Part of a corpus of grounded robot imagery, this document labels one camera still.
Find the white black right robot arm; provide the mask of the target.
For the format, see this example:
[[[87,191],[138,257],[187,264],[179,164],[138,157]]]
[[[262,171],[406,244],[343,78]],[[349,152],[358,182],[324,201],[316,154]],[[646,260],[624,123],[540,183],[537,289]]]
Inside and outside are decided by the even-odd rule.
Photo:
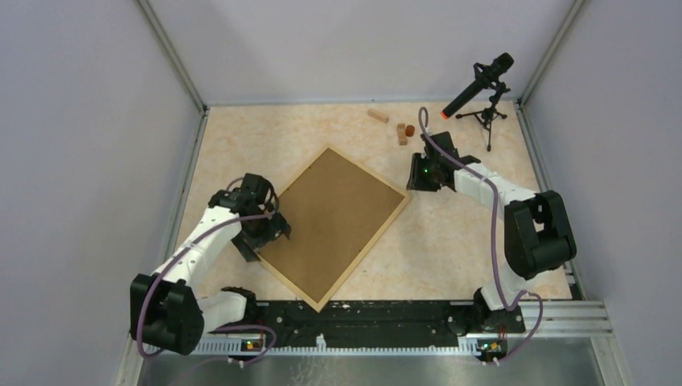
[[[499,328],[540,275],[577,255],[573,230],[559,193],[535,192],[488,169],[473,156],[460,156],[447,132],[422,134],[407,182],[411,191],[448,187],[491,211],[491,282],[477,289],[471,319],[481,331]]]

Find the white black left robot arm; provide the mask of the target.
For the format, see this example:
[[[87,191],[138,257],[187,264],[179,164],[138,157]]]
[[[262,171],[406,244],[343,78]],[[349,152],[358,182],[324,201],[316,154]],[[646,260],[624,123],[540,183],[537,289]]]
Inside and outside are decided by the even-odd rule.
[[[257,324],[255,294],[225,287],[200,297],[217,257],[232,246],[247,262],[259,261],[260,251],[291,227],[279,211],[273,184],[247,173],[217,191],[189,237],[151,274],[138,274],[129,289],[131,338],[145,359],[172,351],[189,355],[200,339],[222,326],[248,332]]]

